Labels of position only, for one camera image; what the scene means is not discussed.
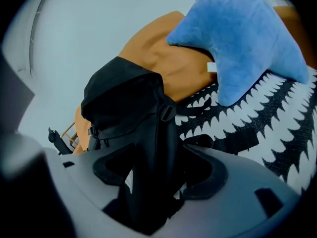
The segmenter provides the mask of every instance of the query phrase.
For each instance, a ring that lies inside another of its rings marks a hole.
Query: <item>backpack strap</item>
[[[164,95],[164,100],[165,100],[166,104],[168,104],[168,107],[170,107],[170,106],[175,107],[175,109],[176,109],[175,115],[178,114],[180,116],[186,116],[186,117],[200,116],[206,108],[211,106],[211,98],[208,98],[205,101],[205,103],[203,104],[203,106],[194,107],[194,108],[180,107],[170,97],[168,97],[166,95]]]
[[[99,142],[99,130],[96,128],[96,126],[91,126],[88,129],[88,135],[90,135],[89,144],[87,151],[93,151],[100,148],[100,142]]]
[[[186,138],[184,144],[198,145],[212,149],[221,149],[230,154],[237,155],[238,152],[250,149],[259,144],[256,132],[253,128],[237,131],[224,139],[212,140],[209,135],[202,134]]]

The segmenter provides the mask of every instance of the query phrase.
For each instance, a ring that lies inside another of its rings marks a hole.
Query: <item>blue plush pillow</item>
[[[238,101],[267,69],[301,83],[308,81],[300,48],[264,0],[196,0],[167,43],[212,54],[223,106]]]

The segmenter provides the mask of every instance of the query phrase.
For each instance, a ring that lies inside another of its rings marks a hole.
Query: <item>black backpack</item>
[[[199,116],[210,105],[208,99],[202,107],[178,107],[164,95],[160,74],[120,57],[91,77],[81,104],[82,116],[92,123],[87,150],[103,152],[94,163],[95,175],[106,184],[120,186],[118,198],[104,209],[107,214],[149,235],[184,200],[206,199],[222,188],[225,166],[186,149],[174,119],[176,114]],[[200,135],[186,143],[212,148],[215,141]],[[129,174],[133,176],[131,187],[125,184]],[[185,183],[187,188],[176,199],[175,193]]]

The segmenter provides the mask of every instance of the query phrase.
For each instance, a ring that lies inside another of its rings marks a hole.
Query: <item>patterned fabric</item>
[[[178,135],[184,140],[208,134],[216,140],[253,128],[259,144],[238,155],[267,167],[300,194],[316,172],[317,71],[309,67],[309,72],[309,82],[303,85],[266,71],[230,107],[218,104],[218,85],[211,84],[180,103],[199,107],[207,98],[212,99],[200,117],[175,118]]]

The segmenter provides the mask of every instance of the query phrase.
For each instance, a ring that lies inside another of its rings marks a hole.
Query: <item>white wall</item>
[[[4,34],[2,52],[17,75],[33,88],[29,65],[30,37],[35,14],[41,0],[26,0]]]
[[[48,127],[62,133],[74,120],[91,75],[143,26],[194,0],[46,0],[34,37],[36,96],[19,130],[42,145]]]

